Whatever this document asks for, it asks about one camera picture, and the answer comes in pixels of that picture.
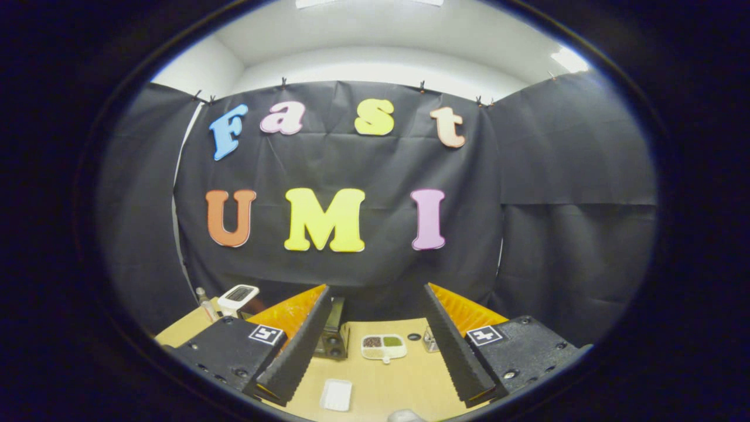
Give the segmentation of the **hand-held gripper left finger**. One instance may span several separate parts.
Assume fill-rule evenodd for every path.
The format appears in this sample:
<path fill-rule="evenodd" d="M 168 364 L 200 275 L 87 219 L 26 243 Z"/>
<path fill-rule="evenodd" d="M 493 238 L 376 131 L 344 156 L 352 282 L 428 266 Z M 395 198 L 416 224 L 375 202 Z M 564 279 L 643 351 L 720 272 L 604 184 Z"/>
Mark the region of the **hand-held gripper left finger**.
<path fill-rule="evenodd" d="M 225 316 L 169 353 L 217 383 L 286 406 L 302 381 L 332 310 L 327 285 L 249 319 Z"/>

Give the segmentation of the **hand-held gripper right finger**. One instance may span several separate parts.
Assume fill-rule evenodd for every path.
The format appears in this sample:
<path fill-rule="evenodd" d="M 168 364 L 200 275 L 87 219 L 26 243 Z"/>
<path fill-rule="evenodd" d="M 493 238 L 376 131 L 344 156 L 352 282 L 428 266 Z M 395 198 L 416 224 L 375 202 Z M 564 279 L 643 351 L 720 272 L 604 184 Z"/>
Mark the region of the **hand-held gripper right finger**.
<path fill-rule="evenodd" d="M 423 314 L 468 408 L 526 391 L 591 348 L 577 347 L 538 318 L 509 319 L 432 283 L 423 288 Z"/>

